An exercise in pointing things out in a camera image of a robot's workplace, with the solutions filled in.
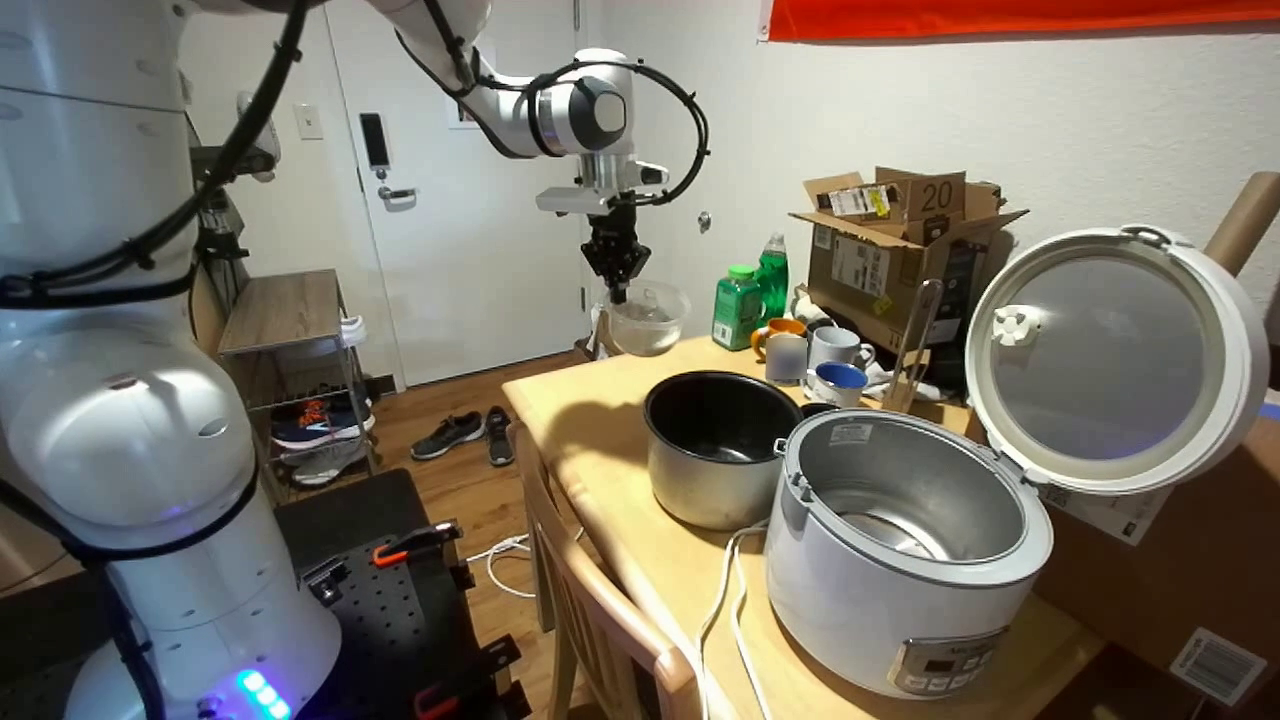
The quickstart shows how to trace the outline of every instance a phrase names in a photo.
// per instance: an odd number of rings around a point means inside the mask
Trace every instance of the white cable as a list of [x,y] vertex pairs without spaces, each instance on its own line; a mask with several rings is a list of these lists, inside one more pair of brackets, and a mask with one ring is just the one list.
[[698,664],[698,678],[699,678],[698,693],[699,693],[706,720],[709,720],[706,647],[709,647],[709,637],[713,637],[717,614],[721,614],[723,595],[727,595],[737,547],[740,547],[740,539],[751,537],[751,533],[763,533],[763,519],[762,519],[762,525],[747,525],[747,528],[737,528],[737,533],[727,537],[723,557],[721,557],[721,587],[717,587],[717,599],[713,599],[713,606],[709,606],[709,614],[706,614],[706,624],[699,624],[699,630],[698,630],[698,657],[691,657],[691,664]]
[[481,561],[484,561],[484,576],[487,576],[502,593],[522,595],[522,599],[535,599],[535,593],[512,587],[512,583],[506,583],[506,581],[497,576],[494,561],[497,561],[497,557],[507,557],[507,553],[532,557],[528,533],[524,533],[524,537],[506,537],[506,539],[487,542],[484,553],[467,557],[467,563],[481,563]]
[[745,664],[747,673],[747,684],[751,684],[751,695],[758,695],[758,707],[763,720],[771,720],[767,710],[767,695],[763,695],[763,684],[762,684],[762,673],[758,673],[758,661],[751,661],[751,647],[747,647],[747,637],[745,637],[745,606],[747,606],[747,583],[740,583],[740,595],[737,595],[737,612],[734,612],[734,647],[737,647],[737,661]]

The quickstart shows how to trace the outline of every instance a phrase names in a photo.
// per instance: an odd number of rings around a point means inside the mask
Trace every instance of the plastic bottle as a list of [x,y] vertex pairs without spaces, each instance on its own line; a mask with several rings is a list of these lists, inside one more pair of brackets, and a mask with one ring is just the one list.
[[747,347],[758,325],[762,325],[758,266],[747,258],[737,258],[727,275],[717,278],[713,341],[727,352],[740,352]]
[[767,237],[763,251],[762,251],[762,320],[777,320],[790,313],[790,241],[783,237]]

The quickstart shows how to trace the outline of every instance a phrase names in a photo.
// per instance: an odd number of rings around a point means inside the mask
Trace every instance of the floor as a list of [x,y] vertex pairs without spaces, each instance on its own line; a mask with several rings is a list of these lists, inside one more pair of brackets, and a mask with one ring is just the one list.
[[[407,469],[417,481],[417,490],[431,519],[454,519],[461,537],[461,553],[477,557],[494,542],[524,533],[524,505],[522,505],[522,471],[494,469],[484,441],[463,444],[431,462],[417,462],[407,454],[411,441],[427,434],[445,416],[456,412],[487,412],[494,405],[506,405],[502,382],[532,373],[554,373],[586,362],[580,352],[461,376],[445,382],[407,388],[395,394],[383,394],[377,405],[377,462],[381,469]],[[507,587],[528,593],[532,587],[532,557],[497,557],[494,563],[497,581]],[[512,678],[522,678],[532,714],[547,714],[554,701],[554,647],[555,637],[542,630],[535,599],[512,595],[497,587],[484,573],[484,561],[472,563],[477,587],[467,593],[472,624],[481,645],[497,637],[512,637],[522,645],[522,664],[512,668]],[[576,693],[571,714],[601,714],[587,707],[586,693]]]

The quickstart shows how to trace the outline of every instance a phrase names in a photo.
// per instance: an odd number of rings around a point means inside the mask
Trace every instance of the rice cooker lid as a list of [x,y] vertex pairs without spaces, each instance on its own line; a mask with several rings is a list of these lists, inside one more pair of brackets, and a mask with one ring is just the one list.
[[1017,255],[964,334],[971,409],[1032,483],[1135,494],[1198,476],[1263,392],[1263,332],[1206,251],[1151,227]]

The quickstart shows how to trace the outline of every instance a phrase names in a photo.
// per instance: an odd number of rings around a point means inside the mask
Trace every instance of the door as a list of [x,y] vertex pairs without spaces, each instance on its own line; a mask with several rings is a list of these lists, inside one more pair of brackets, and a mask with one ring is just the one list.
[[[586,220],[535,209],[535,190],[571,180],[571,161],[494,151],[368,2],[324,2],[316,18],[336,54],[402,388],[571,347]],[[494,66],[532,75],[564,64],[571,39],[571,0],[512,0],[494,9],[481,48]]]

